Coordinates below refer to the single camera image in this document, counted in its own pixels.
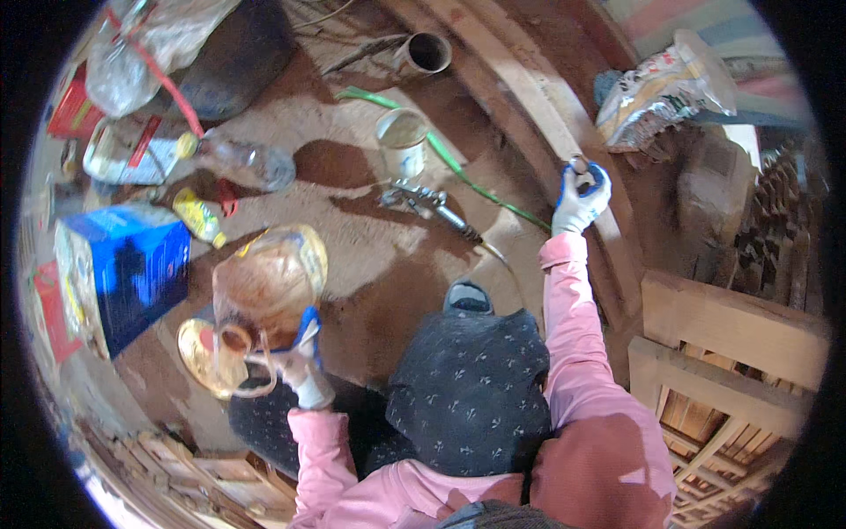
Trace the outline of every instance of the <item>blue box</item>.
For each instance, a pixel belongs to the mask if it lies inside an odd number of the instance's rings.
[[[57,221],[56,258],[69,329],[114,359],[188,295],[191,236],[145,203]]]

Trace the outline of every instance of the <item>hand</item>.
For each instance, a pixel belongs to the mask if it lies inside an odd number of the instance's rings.
[[[335,391],[313,358],[291,352],[281,362],[282,381],[297,394],[298,404],[303,410],[320,410],[335,400]]]
[[[297,394],[298,406],[303,410],[326,408],[335,400],[332,385],[315,362],[318,330],[320,324],[312,320],[299,343],[284,353],[279,363],[282,381]]]
[[[565,231],[582,233],[608,207],[608,199],[611,198],[608,173],[593,162],[588,164],[587,170],[596,182],[582,195],[577,190],[577,175],[573,167],[568,163],[562,171],[561,197],[552,215],[553,237]]]

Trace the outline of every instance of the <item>dirt floor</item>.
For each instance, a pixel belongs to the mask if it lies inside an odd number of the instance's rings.
[[[527,8],[515,0],[502,4],[537,39],[593,114],[592,80],[608,66],[592,46],[590,35],[573,20],[560,18],[566,15],[558,12],[560,7]],[[295,24],[327,12],[320,4],[286,5],[296,9],[291,12]],[[386,175],[374,125],[386,110],[369,102],[339,102],[332,97],[345,86],[356,85],[387,91],[386,96],[417,106],[459,160],[465,161],[473,181],[548,220],[552,209],[541,198],[529,166],[463,86],[448,70],[424,79],[398,77],[392,52],[379,53],[325,78],[319,74],[360,42],[403,31],[387,12],[369,2],[356,3],[319,26],[298,30],[299,49],[283,75],[244,113],[219,125],[241,140],[289,149],[297,163],[297,179],[275,194],[240,188],[238,212],[222,220],[229,242],[217,251],[197,240],[192,243],[188,300],[144,332],[113,363],[120,381],[152,424],[175,431],[198,449],[242,448],[229,430],[226,403],[212,398],[184,370],[175,334],[182,321],[211,303],[214,266],[275,224],[308,223],[326,243],[329,279],[321,305],[321,354],[328,371],[356,383],[387,380],[417,322],[441,308],[443,294],[456,278],[469,277],[487,288],[497,313],[522,306],[517,285],[494,258],[472,248],[436,219],[427,221],[379,206],[380,183]],[[428,155],[423,180],[446,190],[448,205],[510,260],[526,308],[542,327],[543,276],[536,255],[547,234],[478,196],[457,182],[432,152]],[[213,201],[215,177],[190,163],[178,165],[162,204],[186,185]],[[217,204],[210,206],[220,213]],[[611,361],[615,375],[624,373],[621,378],[627,380],[627,359],[620,356]],[[119,383],[108,375],[102,380]]]

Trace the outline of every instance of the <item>green hose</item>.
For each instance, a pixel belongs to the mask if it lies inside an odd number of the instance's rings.
[[[381,105],[385,108],[400,108],[402,105],[399,103],[392,101],[386,97],[379,96],[378,94],[374,94],[367,90],[361,90],[355,86],[347,86],[344,90],[340,91],[338,94],[335,95],[335,99],[345,99],[345,98],[352,98],[352,99],[364,99],[369,102],[373,102],[377,105]],[[529,212],[525,212],[522,209],[508,204],[505,201],[502,201],[496,195],[491,194],[488,190],[480,185],[474,184],[467,178],[467,174],[464,173],[464,170],[461,168],[461,165],[458,161],[453,158],[453,155],[449,153],[446,146],[443,145],[441,140],[438,139],[432,132],[426,134],[426,139],[429,141],[429,145],[431,148],[435,150],[437,155],[441,157],[441,159],[453,170],[456,176],[459,177],[459,180],[464,182],[465,184],[469,185],[470,188],[478,193],[479,195],[484,196],[487,200],[497,204],[498,206],[504,207],[505,209],[513,212],[515,215],[518,215],[529,222],[533,223],[535,226],[539,228],[543,228],[546,231],[552,231],[549,224],[543,222],[538,217],[535,217]]]

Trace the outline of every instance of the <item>white bucket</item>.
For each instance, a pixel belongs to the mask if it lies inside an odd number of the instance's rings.
[[[376,140],[392,179],[413,179],[426,164],[426,133],[423,114],[411,108],[395,108],[376,122]]]

